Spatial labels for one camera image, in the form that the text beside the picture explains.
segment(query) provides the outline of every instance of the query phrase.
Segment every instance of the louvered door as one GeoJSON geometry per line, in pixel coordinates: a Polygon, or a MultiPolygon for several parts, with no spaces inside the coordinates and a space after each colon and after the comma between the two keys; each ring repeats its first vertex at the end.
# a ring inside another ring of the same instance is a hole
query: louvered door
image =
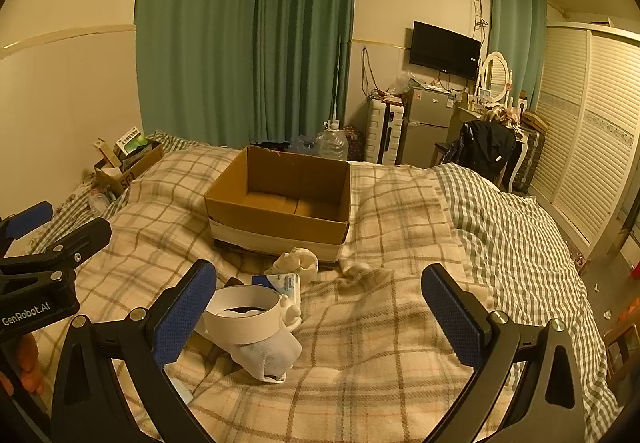
{"type": "Polygon", "coordinates": [[[588,32],[549,28],[536,112],[549,125],[532,185],[553,201],[574,144],[588,63],[588,32]]]}
{"type": "Polygon", "coordinates": [[[633,163],[640,115],[640,49],[591,32],[584,113],[554,204],[589,244],[617,207],[633,163]]]}
{"type": "Polygon", "coordinates": [[[640,36],[591,25],[547,32],[536,112],[549,130],[531,188],[588,255],[637,157],[640,36]]]}

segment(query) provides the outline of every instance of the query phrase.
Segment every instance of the roll of tape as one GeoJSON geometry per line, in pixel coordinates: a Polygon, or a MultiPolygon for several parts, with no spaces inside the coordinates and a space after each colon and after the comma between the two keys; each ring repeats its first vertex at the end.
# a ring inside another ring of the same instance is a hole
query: roll of tape
{"type": "Polygon", "coordinates": [[[202,314],[212,342],[254,344],[280,330],[280,295],[264,286],[231,286],[217,290],[202,314]]]}

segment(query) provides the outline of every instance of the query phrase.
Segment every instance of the wall-mounted tv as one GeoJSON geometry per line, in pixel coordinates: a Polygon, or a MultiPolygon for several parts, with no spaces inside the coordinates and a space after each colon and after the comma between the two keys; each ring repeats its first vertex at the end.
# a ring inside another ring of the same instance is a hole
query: wall-mounted tv
{"type": "Polygon", "coordinates": [[[480,46],[479,40],[416,21],[409,62],[475,79],[480,46]]]}

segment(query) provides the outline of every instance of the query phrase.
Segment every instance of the white suitcase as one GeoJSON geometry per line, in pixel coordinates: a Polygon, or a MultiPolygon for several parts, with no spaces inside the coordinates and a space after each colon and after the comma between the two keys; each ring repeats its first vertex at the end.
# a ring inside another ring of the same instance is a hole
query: white suitcase
{"type": "Polygon", "coordinates": [[[369,104],[365,162],[395,165],[400,146],[404,107],[399,97],[374,99],[369,104]]]}

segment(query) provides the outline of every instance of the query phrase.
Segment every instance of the human hand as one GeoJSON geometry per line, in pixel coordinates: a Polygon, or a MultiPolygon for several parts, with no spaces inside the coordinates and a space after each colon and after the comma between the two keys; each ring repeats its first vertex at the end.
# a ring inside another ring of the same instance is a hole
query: human hand
{"type": "MultiPolygon", "coordinates": [[[[15,348],[15,361],[20,369],[20,383],[29,393],[42,394],[42,370],[38,362],[38,345],[31,333],[23,336],[15,348]]],[[[14,393],[11,382],[0,373],[0,382],[9,396],[14,393]]]]}

